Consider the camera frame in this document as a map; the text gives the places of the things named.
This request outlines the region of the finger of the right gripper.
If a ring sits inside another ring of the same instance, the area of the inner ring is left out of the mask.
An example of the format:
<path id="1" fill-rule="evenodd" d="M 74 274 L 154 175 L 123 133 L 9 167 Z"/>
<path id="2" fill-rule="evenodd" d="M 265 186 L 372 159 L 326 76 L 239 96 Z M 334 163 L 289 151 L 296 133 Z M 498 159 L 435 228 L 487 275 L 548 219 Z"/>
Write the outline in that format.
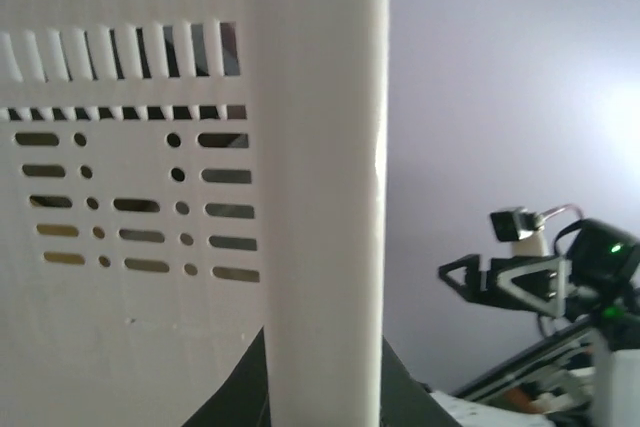
<path id="1" fill-rule="evenodd" d="M 463 257 L 438 268 L 438 278 L 468 303 L 489 302 L 489 271 L 480 254 Z"/>
<path id="2" fill-rule="evenodd" d="M 565 314 L 565 259 L 561 256 L 514 257 L 499 272 L 499 288 L 546 317 Z"/>

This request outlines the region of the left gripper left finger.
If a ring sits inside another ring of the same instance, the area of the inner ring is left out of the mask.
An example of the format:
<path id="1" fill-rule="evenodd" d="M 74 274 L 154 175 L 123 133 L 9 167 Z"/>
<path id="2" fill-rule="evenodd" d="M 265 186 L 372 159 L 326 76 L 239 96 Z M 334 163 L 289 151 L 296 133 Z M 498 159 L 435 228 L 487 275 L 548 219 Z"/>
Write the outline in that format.
<path id="1" fill-rule="evenodd" d="M 222 386 L 184 427 L 271 425 L 264 329 L 251 342 Z"/>

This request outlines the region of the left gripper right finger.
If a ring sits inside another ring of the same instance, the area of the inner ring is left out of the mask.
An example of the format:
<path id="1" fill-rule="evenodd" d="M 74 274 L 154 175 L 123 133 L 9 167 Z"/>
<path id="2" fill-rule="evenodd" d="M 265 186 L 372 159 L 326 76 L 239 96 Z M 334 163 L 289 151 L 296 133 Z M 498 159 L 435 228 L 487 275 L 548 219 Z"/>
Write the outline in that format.
<path id="1" fill-rule="evenodd" d="M 414 380 L 389 342 L 382 339 L 380 425 L 459 427 L 424 386 Z"/>

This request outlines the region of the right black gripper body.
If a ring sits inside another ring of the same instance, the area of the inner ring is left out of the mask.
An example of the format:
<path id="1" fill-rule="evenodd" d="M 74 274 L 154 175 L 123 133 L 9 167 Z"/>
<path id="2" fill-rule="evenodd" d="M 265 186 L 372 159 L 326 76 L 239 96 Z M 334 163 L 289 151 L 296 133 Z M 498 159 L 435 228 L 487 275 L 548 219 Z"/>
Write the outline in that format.
<path id="1" fill-rule="evenodd" d="M 563 317 L 572 265 L 563 256 L 491 258 L 480 303 L 544 317 Z"/>

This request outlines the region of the white plastic tub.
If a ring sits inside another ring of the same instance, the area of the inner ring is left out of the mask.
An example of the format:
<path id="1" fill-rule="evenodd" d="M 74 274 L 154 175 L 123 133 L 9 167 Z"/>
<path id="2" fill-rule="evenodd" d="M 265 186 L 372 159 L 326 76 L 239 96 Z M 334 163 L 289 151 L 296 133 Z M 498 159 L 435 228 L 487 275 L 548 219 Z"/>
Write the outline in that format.
<path id="1" fill-rule="evenodd" d="M 380 416 L 389 0 L 1 0 L 1 422 Z"/>

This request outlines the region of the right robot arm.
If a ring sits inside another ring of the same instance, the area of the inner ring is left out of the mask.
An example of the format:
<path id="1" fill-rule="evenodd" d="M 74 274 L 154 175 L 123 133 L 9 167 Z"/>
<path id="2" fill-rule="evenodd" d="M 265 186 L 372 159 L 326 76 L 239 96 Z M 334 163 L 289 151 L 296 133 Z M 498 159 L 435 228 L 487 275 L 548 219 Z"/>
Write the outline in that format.
<path id="1" fill-rule="evenodd" d="M 555 215 L 491 213 L 506 258 L 469 254 L 438 269 L 471 304 L 533 313 L 543 339 L 462 387 L 456 397 L 536 413 L 562 426 L 639 423 L 638 237 L 579 217 L 553 241 Z"/>

